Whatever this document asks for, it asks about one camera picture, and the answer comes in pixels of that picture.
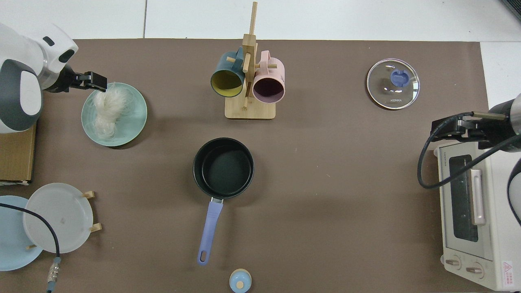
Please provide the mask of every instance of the blue lid knob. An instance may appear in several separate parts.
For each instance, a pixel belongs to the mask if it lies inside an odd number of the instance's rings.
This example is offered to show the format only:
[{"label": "blue lid knob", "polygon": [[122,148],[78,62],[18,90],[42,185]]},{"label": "blue lid knob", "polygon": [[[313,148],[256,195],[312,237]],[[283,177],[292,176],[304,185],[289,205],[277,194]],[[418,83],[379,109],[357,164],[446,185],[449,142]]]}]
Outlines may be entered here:
[{"label": "blue lid knob", "polygon": [[239,268],[230,276],[230,288],[235,293],[245,293],[252,286],[252,276],[250,273],[243,269]]},{"label": "blue lid knob", "polygon": [[411,74],[407,70],[395,69],[391,72],[391,82],[393,85],[403,88],[409,84]]}]

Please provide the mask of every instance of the toaster oven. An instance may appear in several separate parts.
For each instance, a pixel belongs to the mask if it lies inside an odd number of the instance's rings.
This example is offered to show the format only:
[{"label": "toaster oven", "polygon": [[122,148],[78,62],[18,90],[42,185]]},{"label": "toaster oven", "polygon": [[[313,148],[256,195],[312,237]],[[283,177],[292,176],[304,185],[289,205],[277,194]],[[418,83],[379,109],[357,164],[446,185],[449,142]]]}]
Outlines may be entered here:
[{"label": "toaster oven", "polygon": [[[477,142],[437,147],[440,180],[483,152]],[[508,175],[492,172],[493,160],[501,155],[494,154],[440,187],[441,261],[447,271],[487,288],[517,291],[521,289],[521,226],[508,203]],[[502,164],[512,165],[503,169],[511,170],[516,161],[504,160]]]}]

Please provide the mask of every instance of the pink mug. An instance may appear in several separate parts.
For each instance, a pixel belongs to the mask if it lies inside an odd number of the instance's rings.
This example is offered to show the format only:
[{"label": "pink mug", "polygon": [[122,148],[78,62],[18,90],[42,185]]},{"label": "pink mug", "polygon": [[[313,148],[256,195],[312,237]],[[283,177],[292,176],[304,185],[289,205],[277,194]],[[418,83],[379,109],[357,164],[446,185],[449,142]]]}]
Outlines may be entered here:
[{"label": "pink mug", "polygon": [[[286,93],[284,64],[279,59],[271,58],[269,51],[260,54],[260,68],[256,70],[253,79],[253,96],[263,103],[277,103]],[[271,64],[277,65],[277,68],[268,68]]]}]

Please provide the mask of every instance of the oven window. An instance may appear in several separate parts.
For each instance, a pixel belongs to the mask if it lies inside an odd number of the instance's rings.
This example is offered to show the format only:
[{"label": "oven window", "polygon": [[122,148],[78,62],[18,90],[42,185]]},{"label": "oven window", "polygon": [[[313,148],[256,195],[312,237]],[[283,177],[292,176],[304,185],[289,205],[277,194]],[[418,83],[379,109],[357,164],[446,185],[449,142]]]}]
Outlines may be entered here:
[{"label": "oven window", "polygon": [[[472,161],[470,155],[452,157],[449,159],[449,170],[453,174]],[[478,241],[478,226],[472,224],[470,214],[470,189],[468,172],[465,172],[451,182],[452,224],[454,236],[472,242]]]}]

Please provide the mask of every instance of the cardboard box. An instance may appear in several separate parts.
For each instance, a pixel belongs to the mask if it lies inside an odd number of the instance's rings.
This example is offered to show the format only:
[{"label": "cardboard box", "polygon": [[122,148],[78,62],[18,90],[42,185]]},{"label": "cardboard box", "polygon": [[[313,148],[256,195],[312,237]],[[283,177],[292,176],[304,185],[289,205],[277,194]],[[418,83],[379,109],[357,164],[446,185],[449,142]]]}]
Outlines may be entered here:
[{"label": "cardboard box", "polygon": [[0,134],[0,186],[31,182],[35,138],[36,125],[23,132]]}]

